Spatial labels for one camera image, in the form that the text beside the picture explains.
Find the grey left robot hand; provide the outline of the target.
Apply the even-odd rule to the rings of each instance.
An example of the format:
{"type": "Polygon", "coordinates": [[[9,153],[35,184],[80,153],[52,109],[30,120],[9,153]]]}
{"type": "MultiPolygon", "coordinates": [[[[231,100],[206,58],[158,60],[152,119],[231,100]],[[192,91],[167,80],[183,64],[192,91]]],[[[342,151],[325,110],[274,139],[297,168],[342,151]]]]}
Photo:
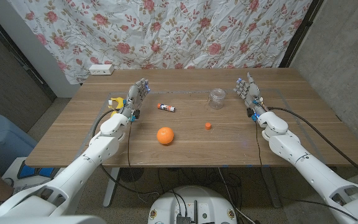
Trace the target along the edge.
{"type": "Polygon", "coordinates": [[[140,116],[140,107],[142,102],[150,92],[149,81],[142,78],[135,82],[127,93],[126,103],[121,110],[121,114],[126,116],[129,121],[133,122],[140,116]]]}

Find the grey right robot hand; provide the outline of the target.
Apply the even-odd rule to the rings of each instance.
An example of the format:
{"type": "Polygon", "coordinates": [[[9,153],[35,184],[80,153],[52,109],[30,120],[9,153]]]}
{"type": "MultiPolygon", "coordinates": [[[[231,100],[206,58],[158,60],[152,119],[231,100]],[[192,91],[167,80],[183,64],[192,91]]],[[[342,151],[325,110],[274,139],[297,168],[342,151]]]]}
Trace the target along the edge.
{"type": "Polygon", "coordinates": [[[247,80],[241,77],[236,80],[234,92],[244,101],[247,116],[252,118],[253,121],[257,121],[260,115],[268,111],[263,103],[264,99],[260,90],[249,72],[247,73],[247,80]]]}

